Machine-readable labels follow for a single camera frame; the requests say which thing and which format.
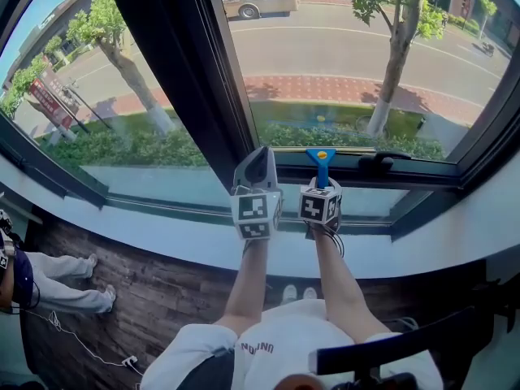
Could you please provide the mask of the red street sign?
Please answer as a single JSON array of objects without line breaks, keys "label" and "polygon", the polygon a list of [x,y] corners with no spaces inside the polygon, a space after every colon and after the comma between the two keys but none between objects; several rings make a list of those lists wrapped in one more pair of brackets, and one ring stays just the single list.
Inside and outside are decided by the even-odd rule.
[{"label": "red street sign", "polygon": [[46,68],[33,80],[28,91],[54,125],[70,129],[79,104],[52,69]]}]

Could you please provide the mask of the large fixed window pane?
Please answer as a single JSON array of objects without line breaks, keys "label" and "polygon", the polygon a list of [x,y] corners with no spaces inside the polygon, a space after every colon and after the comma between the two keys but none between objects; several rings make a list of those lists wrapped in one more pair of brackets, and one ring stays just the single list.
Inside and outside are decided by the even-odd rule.
[{"label": "large fixed window pane", "polygon": [[[92,0],[0,0],[0,157],[61,198],[224,215],[232,152],[201,0],[115,0],[131,56],[177,129],[159,134],[94,44],[67,37]],[[29,86],[52,69],[79,104],[69,130]]]}]

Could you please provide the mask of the casement window glass pane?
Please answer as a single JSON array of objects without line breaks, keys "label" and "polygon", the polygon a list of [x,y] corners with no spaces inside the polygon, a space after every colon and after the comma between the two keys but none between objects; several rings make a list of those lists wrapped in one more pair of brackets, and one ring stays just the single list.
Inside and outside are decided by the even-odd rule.
[{"label": "casement window glass pane", "polygon": [[415,39],[380,137],[366,132],[390,33],[352,0],[300,0],[290,16],[228,19],[259,140],[457,161],[520,81],[520,0],[433,0],[442,38]]}]

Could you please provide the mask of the black flat bar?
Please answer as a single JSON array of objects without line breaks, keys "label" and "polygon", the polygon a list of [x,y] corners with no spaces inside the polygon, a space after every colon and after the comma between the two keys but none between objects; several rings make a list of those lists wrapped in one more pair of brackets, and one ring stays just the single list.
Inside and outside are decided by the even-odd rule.
[{"label": "black flat bar", "polygon": [[370,370],[425,350],[443,351],[458,345],[475,329],[477,311],[473,306],[439,321],[398,336],[365,344],[318,349],[309,355],[310,371],[331,375],[353,371],[364,375]]}]

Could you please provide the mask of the slim street tree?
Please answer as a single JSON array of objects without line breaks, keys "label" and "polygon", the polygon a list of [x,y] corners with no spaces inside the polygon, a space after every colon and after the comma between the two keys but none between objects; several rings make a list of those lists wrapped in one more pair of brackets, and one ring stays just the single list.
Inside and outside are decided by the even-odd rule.
[{"label": "slim street tree", "polygon": [[442,38],[444,15],[433,0],[352,0],[352,6],[355,17],[366,25],[380,15],[390,33],[383,83],[366,127],[368,134],[381,137],[415,39]]}]

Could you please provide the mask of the person's right forearm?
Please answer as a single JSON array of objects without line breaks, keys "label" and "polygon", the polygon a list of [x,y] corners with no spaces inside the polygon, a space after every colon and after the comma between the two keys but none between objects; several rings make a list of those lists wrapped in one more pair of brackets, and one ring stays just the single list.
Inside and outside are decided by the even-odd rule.
[{"label": "person's right forearm", "polygon": [[370,311],[335,241],[318,224],[312,226],[328,320],[357,344],[389,329]]}]

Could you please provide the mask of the low fixed window pane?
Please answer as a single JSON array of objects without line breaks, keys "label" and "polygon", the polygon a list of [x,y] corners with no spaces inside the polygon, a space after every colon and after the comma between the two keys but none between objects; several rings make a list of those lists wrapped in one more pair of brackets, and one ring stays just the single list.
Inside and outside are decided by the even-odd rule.
[{"label": "low fixed window pane", "polygon": [[[296,218],[300,185],[280,184],[283,190],[283,217]],[[390,221],[391,209],[409,190],[381,188],[342,188],[341,223],[379,224]]]}]

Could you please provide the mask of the black window frame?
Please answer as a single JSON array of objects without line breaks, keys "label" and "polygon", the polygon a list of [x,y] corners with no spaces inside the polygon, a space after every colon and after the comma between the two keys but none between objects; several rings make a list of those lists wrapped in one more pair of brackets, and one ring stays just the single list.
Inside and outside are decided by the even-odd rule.
[{"label": "black window frame", "polygon": [[520,47],[416,38],[380,133],[367,127],[385,94],[392,13],[368,24],[350,5],[303,4],[288,17],[226,15],[223,0],[115,0],[131,34],[140,90],[171,116],[160,134],[115,67],[91,67],[84,88],[106,118],[76,118],[76,139],[52,144],[0,113],[0,158],[60,202],[228,225],[236,166],[269,146],[284,191],[281,227],[304,232],[300,187],[317,175],[308,151],[336,150],[341,232],[399,238],[432,221],[520,154]]}]

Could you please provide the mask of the person's left forearm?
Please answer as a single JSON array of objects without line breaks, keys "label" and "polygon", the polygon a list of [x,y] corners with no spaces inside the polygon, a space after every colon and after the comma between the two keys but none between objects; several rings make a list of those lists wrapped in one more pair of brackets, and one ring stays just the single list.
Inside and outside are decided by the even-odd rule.
[{"label": "person's left forearm", "polygon": [[268,240],[247,243],[235,282],[217,325],[238,336],[259,323],[266,293]]}]

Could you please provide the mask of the thick forked street tree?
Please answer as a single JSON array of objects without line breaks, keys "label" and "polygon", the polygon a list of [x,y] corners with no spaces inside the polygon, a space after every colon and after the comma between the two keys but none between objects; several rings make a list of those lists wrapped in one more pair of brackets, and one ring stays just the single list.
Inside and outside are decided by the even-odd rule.
[{"label": "thick forked street tree", "polygon": [[177,129],[145,83],[131,56],[132,34],[115,0],[92,0],[88,12],[80,10],[68,23],[67,37],[94,44],[118,70],[127,86],[137,95],[160,135]]}]

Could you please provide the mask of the person's white t-shirt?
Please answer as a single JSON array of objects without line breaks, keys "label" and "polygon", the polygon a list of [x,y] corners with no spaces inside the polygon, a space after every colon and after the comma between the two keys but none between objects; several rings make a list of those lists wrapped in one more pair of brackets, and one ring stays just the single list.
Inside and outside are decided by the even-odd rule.
[{"label": "person's white t-shirt", "polygon": [[145,371],[140,390],[274,390],[291,375],[313,378],[315,351],[353,343],[326,319],[321,299],[272,308],[241,335],[189,324]]}]

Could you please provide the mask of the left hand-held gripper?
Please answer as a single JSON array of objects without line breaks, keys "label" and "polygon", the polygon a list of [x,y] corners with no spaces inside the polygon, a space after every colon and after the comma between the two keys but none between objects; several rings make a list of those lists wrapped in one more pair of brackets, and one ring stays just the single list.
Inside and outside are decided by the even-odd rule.
[{"label": "left hand-held gripper", "polygon": [[277,183],[270,147],[259,147],[236,167],[230,202],[232,221],[243,241],[269,240],[277,230],[283,204]]}]

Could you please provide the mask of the white window sill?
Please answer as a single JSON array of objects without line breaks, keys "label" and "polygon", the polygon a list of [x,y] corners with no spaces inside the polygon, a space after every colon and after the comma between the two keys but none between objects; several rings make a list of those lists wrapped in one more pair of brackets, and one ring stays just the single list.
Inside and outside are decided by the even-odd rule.
[{"label": "white window sill", "polygon": [[[51,214],[112,240],[207,266],[236,269],[243,248],[236,230],[62,199],[0,158],[0,182]],[[479,259],[489,279],[520,272],[520,153],[486,184],[425,226],[399,239],[347,235],[345,260],[355,277],[417,275]]]}]

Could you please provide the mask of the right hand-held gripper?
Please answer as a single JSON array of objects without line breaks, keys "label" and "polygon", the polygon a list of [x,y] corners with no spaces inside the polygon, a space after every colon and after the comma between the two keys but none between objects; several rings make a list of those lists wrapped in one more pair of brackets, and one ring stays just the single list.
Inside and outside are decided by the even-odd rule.
[{"label": "right hand-held gripper", "polygon": [[326,188],[319,188],[318,177],[300,187],[299,218],[337,232],[341,220],[342,187],[334,179],[328,179]]}]

